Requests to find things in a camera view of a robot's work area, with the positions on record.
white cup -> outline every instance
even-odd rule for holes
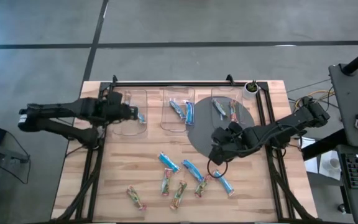
[[[336,158],[332,158],[330,160],[323,162],[323,167],[328,171],[339,171],[341,170],[341,165],[339,160]]]

white paper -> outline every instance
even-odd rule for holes
[[[302,148],[309,146],[315,142],[316,142],[316,140],[314,140],[314,139],[302,137]],[[312,173],[318,174],[317,158],[314,157],[312,159],[305,161],[305,167],[306,167],[307,172],[312,172]]]
[[[323,163],[326,162],[326,161],[329,161],[330,159],[338,159],[339,160],[338,153],[336,151],[329,151],[329,152],[326,152],[326,153],[321,155],[319,173],[321,175],[326,176],[326,177],[331,177],[331,178],[334,178],[336,180],[340,180],[341,179],[341,169],[339,169],[339,170],[326,170],[323,167]]]

black metal frame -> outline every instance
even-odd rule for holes
[[[101,83],[99,88],[99,97],[102,97],[103,91],[109,86],[110,83]],[[130,86],[170,86],[170,85],[186,85],[186,86],[244,86],[244,82],[234,82],[231,75],[228,75],[226,81],[222,82],[116,82],[116,87],[130,87]],[[258,85],[261,87],[261,90],[264,91],[266,104],[267,104],[267,111],[269,114],[270,121],[275,121],[274,112],[272,101],[270,98],[269,86],[267,82],[258,82]],[[264,115],[264,107],[262,104],[261,94],[260,91],[256,94],[257,106],[260,116],[261,125],[266,125],[266,119]],[[98,191],[98,182],[99,182],[99,174],[101,170],[101,162],[103,158],[103,151],[104,151],[104,140],[106,137],[106,133],[103,135],[103,144],[96,150],[97,158],[96,163],[94,165],[94,169],[92,173],[90,173],[91,168],[91,161],[93,157],[93,151],[88,151],[85,160],[85,168],[83,173],[83,179],[81,183],[81,190],[78,195],[75,197],[73,203],[69,206],[66,210],[65,215],[59,217],[54,220],[50,220],[49,222],[45,223],[91,223],[93,219],[94,213],[94,206],[96,202],[96,196]],[[265,150],[267,153],[267,162],[269,167],[270,179],[272,183],[272,193],[273,198],[275,201],[275,208],[277,213],[277,219],[279,222],[288,222],[294,221],[294,223],[329,223],[329,222],[321,222],[321,221],[310,221],[310,220],[297,220],[295,219],[295,213],[293,209],[293,205],[290,203],[289,198],[285,195],[286,205],[288,209],[288,216],[289,218],[284,218],[282,205],[280,201],[280,193],[278,191],[277,181],[274,179],[273,174],[271,172],[272,169],[275,169],[273,163],[273,149],[267,144],[265,146]],[[282,180],[286,185],[288,185],[287,173],[285,170],[284,160],[281,151],[277,151],[277,159],[279,164],[279,172],[281,175]],[[88,207],[88,214],[86,218],[83,218],[82,211],[83,211],[83,203],[84,203],[84,196],[86,195],[87,191],[89,190],[90,186],[92,185],[89,207]],[[70,219],[74,211],[76,210],[75,218]]]

gray circular mat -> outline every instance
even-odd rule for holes
[[[232,100],[230,98],[222,96],[214,96],[213,98],[219,98],[219,102],[224,105],[228,104]],[[195,104],[195,125],[186,126],[190,143],[199,153],[206,157],[208,157],[209,153],[212,150],[211,145],[213,142],[211,139],[211,135],[214,132],[215,128],[218,128],[220,126],[226,129],[231,122],[230,114],[228,114],[227,118],[221,121],[219,112],[212,105],[211,100],[212,98],[208,97]],[[239,103],[239,106],[242,106],[241,116],[243,120],[243,123],[239,124],[242,126],[242,128],[254,126],[254,119],[252,119],[251,114],[241,103]]]

blue wrapper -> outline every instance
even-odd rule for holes
[[[180,167],[176,164],[174,164],[167,155],[160,152],[160,155],[158,158],[161,160],[163,164],[165,164],[169,169],[171,169],[174,173],[178,172],[180,170]]]
[[[144,118],[144,115],[138,113],[138,114],[137,114],[137,118],[139,119],[139,123],[140,123],[140,124],[145,124],[145,123],[147,123],[147,122],[146,122],[146,119]]]
[[[185,159],[182,164],[189,170],[191,174],[193,174],[194,177],[196,177],[197,181],[200,183],[203,181],[203,176],[199,172],[196,166],[194,166],[190,161]]]
[[[186,118],[186,116],[185,116],[184,112],[181,110],[180,106],[177,105],[173,100],[170,100],[169,104],[178,113],[180,119],[185,119]]]
[[[187,125],[194,125],[194,103],[186,102],[186,121],[185,124]]]
[[[222,116],[227,116],[226,111],[223,109],[223,105],[217,99],[212,99],[212,103]]]
[[[213,175],[215,177],[219,177],[221,174],[219,173],[218,170],[214,171]],[[227,194],[229,195],[229,197],[234,194],[234,189],[233,187],[229,184],[229,182],[226,180],[226,178],[224,177],[220,177],[219,181],[223,184],[224,189],[226,190]]]

